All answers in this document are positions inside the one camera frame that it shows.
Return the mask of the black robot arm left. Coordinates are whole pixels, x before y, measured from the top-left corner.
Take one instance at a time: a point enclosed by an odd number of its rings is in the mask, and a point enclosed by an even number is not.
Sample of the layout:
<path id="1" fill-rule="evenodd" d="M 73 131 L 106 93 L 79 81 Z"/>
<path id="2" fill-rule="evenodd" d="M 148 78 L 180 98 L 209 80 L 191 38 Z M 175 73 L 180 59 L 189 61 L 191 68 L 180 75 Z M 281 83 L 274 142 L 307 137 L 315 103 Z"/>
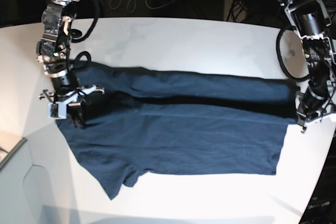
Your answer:
<path id="1" fill-rule="evenodd" d="M 298 92 L 296 123 L 302 133 L 307 126 L 324 118 L 335 119 L 335 48 L 330 35 L 332 20 L 323 0 L 276 0 L 283 7 L 289 24 L 276 40 L 276 53 L 283 73 L 294 82 L 308 83 L 305 92 Z M 292 29 L 301 40 L 308 74 L 295 78 L 286 69 L 280 53 L 280 40 Z"/>

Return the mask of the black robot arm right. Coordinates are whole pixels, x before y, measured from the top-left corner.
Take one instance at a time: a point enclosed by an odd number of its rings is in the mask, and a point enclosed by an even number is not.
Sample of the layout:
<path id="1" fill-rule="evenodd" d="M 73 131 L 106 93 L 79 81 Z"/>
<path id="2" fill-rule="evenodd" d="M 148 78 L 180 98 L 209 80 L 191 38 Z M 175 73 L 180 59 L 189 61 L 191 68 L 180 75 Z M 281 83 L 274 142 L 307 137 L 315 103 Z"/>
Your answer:
<path id="1" fill-rule="evenodd" d="M 52 83 L 53 91 L 43 90 L 40 99 L 46 98 L 47 116 L 54 120 L 70 119 L 76 127 L 84 127 L 83 105 L 89 103 L 88 95 L 103 92 L 91 84 L 81 86 L 77 72 L 87 68 L 91 55 L 87 51 L 70 60 L 71 43 L 86 40 L 92 33 L 100 14 L 99 4 L 94 2 L 95 15 L 86 34 L 72 29 L 77 17 L 76 3 L 81 0 L 50 0 L 42 14 L 43 35 L 37 43 L 37 61 Z"/>

